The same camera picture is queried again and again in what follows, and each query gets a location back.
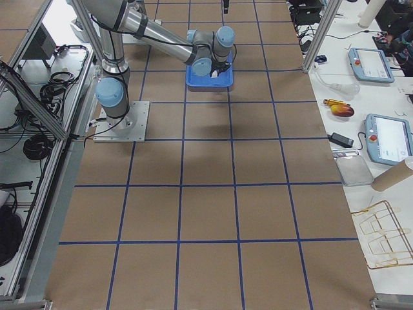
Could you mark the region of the black power adapter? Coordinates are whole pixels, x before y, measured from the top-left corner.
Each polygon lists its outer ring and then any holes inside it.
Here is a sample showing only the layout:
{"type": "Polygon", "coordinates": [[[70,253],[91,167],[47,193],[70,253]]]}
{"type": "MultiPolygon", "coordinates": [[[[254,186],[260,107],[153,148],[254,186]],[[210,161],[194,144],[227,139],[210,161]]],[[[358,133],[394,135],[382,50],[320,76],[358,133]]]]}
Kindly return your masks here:
{"type": "Polygon", "coordinates": [[[333,132],[332,134],[328,134],[327,137],[328,137],[329,142],[335,145],[339,145],[340,147],[344,147],[344,148],[353,147],[354,140],[346,136],[340,135],[336,132],[333,132]]]}

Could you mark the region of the white paper roll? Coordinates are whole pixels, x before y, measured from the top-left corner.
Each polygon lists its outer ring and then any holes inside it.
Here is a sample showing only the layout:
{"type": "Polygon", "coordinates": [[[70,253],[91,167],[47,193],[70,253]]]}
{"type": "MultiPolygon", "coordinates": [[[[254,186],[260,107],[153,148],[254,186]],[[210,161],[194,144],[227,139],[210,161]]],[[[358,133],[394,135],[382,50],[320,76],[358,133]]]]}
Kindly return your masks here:
{"type": "Polygon", "coordinates": [[[368,28],[377,16],[378,12],[385,4],[385,2],[385,0],[370,0],[368,2],[366,9],[360,15],[358,26],[361,28],[368,28]]]}

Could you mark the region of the far teach pendant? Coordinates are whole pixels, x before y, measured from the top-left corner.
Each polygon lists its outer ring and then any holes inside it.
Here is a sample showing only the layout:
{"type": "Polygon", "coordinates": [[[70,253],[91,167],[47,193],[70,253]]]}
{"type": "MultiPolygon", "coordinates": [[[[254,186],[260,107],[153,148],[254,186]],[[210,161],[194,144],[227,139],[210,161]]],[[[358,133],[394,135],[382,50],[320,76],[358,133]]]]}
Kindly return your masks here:
{"type": "Polygon", "coordinates": [[[350,66],[357,80],[375,83],[395,81],[390,65],[382,50],[351,48],[348,51],[350,66]]]}

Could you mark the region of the cardboard tube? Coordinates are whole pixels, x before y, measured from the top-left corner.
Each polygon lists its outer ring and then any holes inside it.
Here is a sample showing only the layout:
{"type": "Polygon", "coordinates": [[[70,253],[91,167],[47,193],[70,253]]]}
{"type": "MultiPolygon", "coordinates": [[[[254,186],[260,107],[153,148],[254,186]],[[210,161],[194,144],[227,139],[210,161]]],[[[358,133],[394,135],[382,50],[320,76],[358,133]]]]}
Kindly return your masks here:
{"type": "Polygon", "coordinates": [[[411,176],[412,156],[408,156],[401,162],[374,178],[371,186],[375,191],[383,192],[411,176]]]}

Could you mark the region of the silver metal tray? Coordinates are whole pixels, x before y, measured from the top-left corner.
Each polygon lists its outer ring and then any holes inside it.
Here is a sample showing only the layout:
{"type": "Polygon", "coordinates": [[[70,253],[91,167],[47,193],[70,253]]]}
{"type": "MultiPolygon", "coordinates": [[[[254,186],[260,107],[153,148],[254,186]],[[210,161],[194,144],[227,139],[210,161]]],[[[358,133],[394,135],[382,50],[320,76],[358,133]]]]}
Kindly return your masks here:
{"type": "Polygon", "coordinates": [[[374,177],[362,156],[336,158],[343,185],[348,187],[370,185],[374,177]]]}

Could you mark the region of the blue plastic tray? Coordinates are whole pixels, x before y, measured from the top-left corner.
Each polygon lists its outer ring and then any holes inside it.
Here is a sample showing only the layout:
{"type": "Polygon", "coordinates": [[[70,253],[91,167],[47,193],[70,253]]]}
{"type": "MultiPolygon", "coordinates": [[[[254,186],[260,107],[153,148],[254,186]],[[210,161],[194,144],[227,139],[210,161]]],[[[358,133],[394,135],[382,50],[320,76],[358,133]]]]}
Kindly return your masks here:
{"type": "MultiPolygon", "coordinates": [[[[229,53],[228,62],[232,63],[232,53],[229,53]]],[[[210,77],[212,60],[208,57],[202,57],[195,60],[191,65],[186,67],[186,84],[189,87],[202,88],[223,88],[233,85],[232,66],[217,78],[210,77]]]]}

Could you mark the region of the orange toy mango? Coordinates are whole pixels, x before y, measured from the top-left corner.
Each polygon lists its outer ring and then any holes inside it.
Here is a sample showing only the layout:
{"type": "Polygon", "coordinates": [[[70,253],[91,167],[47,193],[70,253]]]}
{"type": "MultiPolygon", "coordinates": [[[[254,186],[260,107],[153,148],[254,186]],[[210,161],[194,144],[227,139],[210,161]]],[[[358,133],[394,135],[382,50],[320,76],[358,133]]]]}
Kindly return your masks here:
{"type": "Polygon", "coordinates": [[[330,107],[330,111],[333,115],[339,117],[351,117],[354,115],[354,109],[344,101],[336,99],[324,99],[323,103],[330,107]]]}

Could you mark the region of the aluminium frame post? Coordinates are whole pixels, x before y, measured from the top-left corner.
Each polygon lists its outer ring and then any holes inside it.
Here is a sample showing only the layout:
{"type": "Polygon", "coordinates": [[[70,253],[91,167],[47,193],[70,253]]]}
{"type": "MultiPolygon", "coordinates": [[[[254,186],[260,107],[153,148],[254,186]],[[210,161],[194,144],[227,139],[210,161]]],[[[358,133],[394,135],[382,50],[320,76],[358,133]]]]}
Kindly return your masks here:
{"type": "Polygon", "coordinates": [[[318,55],[321,45],[323,44],[324,38],[336,16],[339,7],[341,6],[341,2],[342,0],[331,0],[328,2],[310,48],[304,59],[302,66],[302,71],[304,73],[309,73],[310,69],[312,68],[315,58],[318,55]]]}

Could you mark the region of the teach pendant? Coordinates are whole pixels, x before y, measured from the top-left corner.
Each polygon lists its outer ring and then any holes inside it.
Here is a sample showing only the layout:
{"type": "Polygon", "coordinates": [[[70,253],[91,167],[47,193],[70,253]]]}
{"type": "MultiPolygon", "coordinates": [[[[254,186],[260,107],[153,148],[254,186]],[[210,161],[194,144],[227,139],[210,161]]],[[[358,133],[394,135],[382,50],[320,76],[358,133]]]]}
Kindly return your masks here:
{"type": "Polygon", "coordinates": [[[407,120],[368,114],[365,119],[367,152],[375,163],[396,165],[412,155],[412,135],[407,120]]]}
{"type": "Polygon", "coordinates": [[[351,48],[348,51],[350,66],[357,80],[375,83],[395,81],[390,65],[382,50],[351,48]]]}

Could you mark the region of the near teach pendant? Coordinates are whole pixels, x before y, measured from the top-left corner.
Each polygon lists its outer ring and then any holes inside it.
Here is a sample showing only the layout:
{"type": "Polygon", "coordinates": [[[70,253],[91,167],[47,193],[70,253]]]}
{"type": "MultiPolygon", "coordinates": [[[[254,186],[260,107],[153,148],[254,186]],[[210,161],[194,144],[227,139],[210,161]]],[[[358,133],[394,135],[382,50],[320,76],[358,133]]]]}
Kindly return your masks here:
{"type": "Polygon", "coordinates": [[[375,163],[396,165],[412,155],[412,135],[407,120],[368,114],[365,119],[367,152],[375,163]]]}

